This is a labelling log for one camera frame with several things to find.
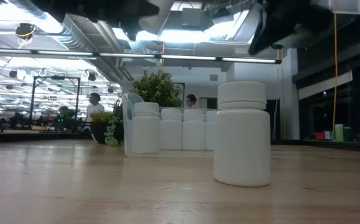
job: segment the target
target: yellow cable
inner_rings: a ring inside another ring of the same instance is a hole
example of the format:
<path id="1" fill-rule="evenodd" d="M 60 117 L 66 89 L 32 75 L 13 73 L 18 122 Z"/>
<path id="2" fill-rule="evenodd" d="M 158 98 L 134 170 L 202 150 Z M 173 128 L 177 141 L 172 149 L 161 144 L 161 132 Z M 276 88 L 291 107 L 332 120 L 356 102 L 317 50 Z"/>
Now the yellow cable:
<path id="1" fill-rule="evenodd" d="M 28 34 L 21 34 L 21 35 L 20 35 L 20 34 L 16 34 L 16 35 L 17 35 L 17 37 L 27 37 L 27 36 L 33 34 L 35 31 L 36 31 L 36 27 L 32 30 L 32 32 L 30 32 L 30 33 L 28 33 Z"/>
<path id="2" fill-rule="evenodd" d="M 336 126 L 336 101 L 337 101 L 337 77 L 338 77 L 338 59 L 337 59 L 337 0 L 335 0 L 335 99 L 333 100 L 333 125 L 331 138 L 335 136 L 335 126 Z"/>
<path id="3" fill-rule="evenodd" d="M 282 105 L 284 106 L 285 109 L 285 80 L 284 80 L 284 49 L 282 48 L 280 50 L 280 65 L 281 65 L 281 69 L 282 69 L 282 93 L 283 93 L 283 102 Z M 286 139 L 286 116 L 284 115 L 284 139 Z"/>

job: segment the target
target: plant pot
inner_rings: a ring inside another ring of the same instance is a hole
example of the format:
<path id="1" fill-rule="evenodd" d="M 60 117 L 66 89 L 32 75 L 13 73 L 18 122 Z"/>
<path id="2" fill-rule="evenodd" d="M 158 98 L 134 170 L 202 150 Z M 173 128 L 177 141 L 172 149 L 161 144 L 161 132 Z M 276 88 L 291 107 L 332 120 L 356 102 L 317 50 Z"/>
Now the plant pot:
<path id="1" fill-rule="evenodd" d="M 95 141 L 100 144 L 105 144 L 106 127 L 108 127 L 108 122 L 92 121 L 90 123 L 91 133 L 93 134 Z"/>

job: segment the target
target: white plastic bottle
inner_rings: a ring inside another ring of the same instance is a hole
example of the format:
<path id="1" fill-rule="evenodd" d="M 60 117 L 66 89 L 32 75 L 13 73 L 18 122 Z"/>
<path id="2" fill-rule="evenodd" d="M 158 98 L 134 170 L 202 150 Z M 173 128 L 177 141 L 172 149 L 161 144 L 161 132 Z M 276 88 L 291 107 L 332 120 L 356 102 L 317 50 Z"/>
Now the white plastic bottle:
<path id="1" fill-rule="evenodd" d="M 185 110 L 182 128 L 182 148 L 185 150 L 205 149 L 205 116 L 202 110 Z"/>
<path id="2" fill-rule="evenodd" d="M 216 146 L 216 114 L 218 111 L 206 112 L 206 149 L 214 150 Z"/>
<path id="3" fill-rule="evenodd" d="M 162 120 L 160 122 L 160 147 L 162 149 L 182 149 L 181 115 L 180 109 L 162 109 Z"/>
<path id="4" fill-rule="evenodd" d="M 270 181 L 270 117 L 263 83 L 218 87 L 214 177 L 231 185 L 258 187 Z"/>
<path id="5" fill-rule="evenodd" d="M 160 151 L 159 104 L 136 103 L 132 120 L 132 152 L 157 153 Z"/>

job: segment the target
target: hanging light fixture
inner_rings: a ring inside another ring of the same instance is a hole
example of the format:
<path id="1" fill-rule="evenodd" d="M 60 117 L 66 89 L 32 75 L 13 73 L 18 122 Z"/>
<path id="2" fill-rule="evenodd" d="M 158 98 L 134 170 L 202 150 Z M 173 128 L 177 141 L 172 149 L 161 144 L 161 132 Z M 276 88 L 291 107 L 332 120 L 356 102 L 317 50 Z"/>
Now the hanging light fixture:
<path id="1" fill-rule="evenodd" d="M 95 72 L 88 72 L 88 80 L 92 82 L 96 80 Z"/>

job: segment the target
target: table surface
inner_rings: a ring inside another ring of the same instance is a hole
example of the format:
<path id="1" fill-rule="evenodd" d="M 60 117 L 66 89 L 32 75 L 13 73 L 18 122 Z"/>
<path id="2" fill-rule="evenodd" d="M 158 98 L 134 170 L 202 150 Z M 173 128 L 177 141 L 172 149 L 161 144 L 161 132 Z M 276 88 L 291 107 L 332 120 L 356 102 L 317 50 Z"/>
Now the table surface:
<path id="1" fill-rule="evenodd" d="M 211 159 L 130 158 L 93 141 L 0 144 L 0 223 L 360 223 L 360 152 L 272 146 L 272 183 Z"/>

